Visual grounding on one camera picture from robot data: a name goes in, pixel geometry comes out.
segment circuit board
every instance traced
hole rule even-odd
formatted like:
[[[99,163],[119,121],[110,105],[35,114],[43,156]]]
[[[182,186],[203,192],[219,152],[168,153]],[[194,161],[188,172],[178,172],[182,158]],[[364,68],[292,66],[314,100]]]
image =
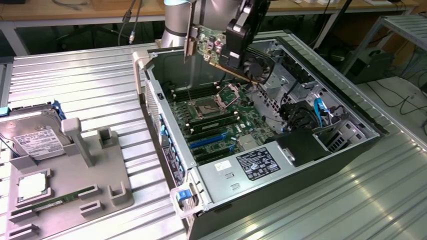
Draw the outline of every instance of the circuit board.
[[[220,53],[226,44],[226,35],[222,31],[212,30],[204,26],[199,26],[198,35],[198,53],[202,54],[206,61],[212,65],[220,62]]]
[[[263,145],[275,135],[244,91],[231,83],[223,84],[220,89],[215,95],[170,101],[187,145],[200,165]]]

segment power supply label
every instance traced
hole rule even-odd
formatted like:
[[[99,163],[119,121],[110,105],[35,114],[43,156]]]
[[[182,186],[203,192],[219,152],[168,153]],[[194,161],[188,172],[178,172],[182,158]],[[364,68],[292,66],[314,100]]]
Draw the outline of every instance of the power supply label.
[[[266,177],[280,170],[280,167],[266,147],[236,157],[247,178],[251,181]]]
[[[27,154],[32,157],[37,157],[64,149],[59,137],[52,129],[15,136],[13,139]]]

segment blue pcie slot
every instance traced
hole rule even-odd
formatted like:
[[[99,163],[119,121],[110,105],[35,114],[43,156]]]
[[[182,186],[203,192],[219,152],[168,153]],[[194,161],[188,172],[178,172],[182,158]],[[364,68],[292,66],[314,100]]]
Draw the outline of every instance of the blue pcie slot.
[[[200,140],[200,141],[196,141],[195,143],[190,144],[190,148],[191,149],[195,149],[198,147],[202,147],[204,145],[208,145],[211,143],[215,143],[215,142],[219,142],[219,141],[223,141],[226,139],[226,136],[227,136],[227,132],[224,132],[223,134],[215,136],[215,137],[211,137],[208,139],[204,139],[204,140]]]

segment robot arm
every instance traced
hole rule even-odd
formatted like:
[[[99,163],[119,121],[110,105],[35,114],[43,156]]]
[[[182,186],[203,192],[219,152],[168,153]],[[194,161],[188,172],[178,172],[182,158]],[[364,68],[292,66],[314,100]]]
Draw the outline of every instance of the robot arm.
[[[266,16],[270,0],[199,0],[183,4],[179,7],[188,13],[184,22],[186,33],[182,25],[182,40],[175,41],[180,44],[172,46],[179,46],[184,42],[186,58],[199,53],[211,65],[236,77],[255,83],[266,82],[275,62],[268,55],[248,46]],[[175,12],[175,17],[186,15],[183,13]],[[171,13],[167,9],[163,47],[171,47],[174,42],[166,37],[175,32],[171,31],[168,14]]]

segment desk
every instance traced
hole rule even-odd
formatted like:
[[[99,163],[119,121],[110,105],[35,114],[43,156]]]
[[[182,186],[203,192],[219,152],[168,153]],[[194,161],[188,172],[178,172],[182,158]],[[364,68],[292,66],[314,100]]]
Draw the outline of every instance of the desk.
[[[340,3],[331,4],[327,8],[326,13],[332,14],[332,16],[326,23],[315,47],[320,45],[324,39],[344,1],[346,0],[342,0]],[[404,14],[408,14],[418,3],[414,2],[414,0],[403,1],[407,8]],[[363,0],[354,0],[347,12],[383,12],[394,11],[395,8],[395,5],[374,6]],[[319,3],[307,3],[303,1],[300,4],[296,4],[291,0],[278,0],[271,2],[267,15],[314,15],[322,14],[324,9],[326,5]],[[0,21],[0,30],[4,33],[16,55],[25,56],[28,55],[28,51],[16,32],[16,28],[122,23],[124,12],[126,10],[123,9],[98,11],[91,5],[82,6],[82,10],[74,10],[53,4],[51,0],[27,0],[25,4],[4,5],[3,10],[0,10],[0,18],[3,18],[3,21]],[[164,14],[166,7],[163,0],[143,0],[139,17],[140,22],[163,21],[166,19]]]

